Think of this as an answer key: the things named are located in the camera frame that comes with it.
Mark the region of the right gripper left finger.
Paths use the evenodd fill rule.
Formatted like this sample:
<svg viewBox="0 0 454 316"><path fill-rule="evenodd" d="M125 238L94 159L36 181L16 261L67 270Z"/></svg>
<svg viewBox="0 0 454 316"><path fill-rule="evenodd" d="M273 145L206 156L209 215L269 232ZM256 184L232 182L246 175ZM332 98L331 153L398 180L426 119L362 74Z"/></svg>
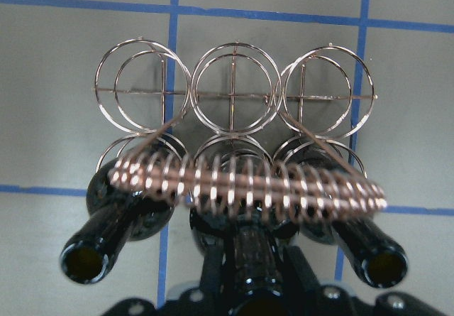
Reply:
<svg viewBox="0 0 454 316"><path fill-rule="evenodd" d="M224 244L206 248L199 288L201 291L224 291L229 287Z"/></svg>

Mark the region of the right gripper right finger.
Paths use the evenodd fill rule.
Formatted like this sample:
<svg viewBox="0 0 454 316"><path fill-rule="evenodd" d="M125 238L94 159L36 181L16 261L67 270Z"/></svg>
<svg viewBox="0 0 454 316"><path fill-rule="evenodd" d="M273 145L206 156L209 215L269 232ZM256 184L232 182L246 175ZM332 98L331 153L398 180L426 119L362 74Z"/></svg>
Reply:
<svg viewBox="0 0 454 316"><path fill-rule="evenodd" d="M283 279L285 291L315 291L320 283L298 246L283 249Z"/></svg>

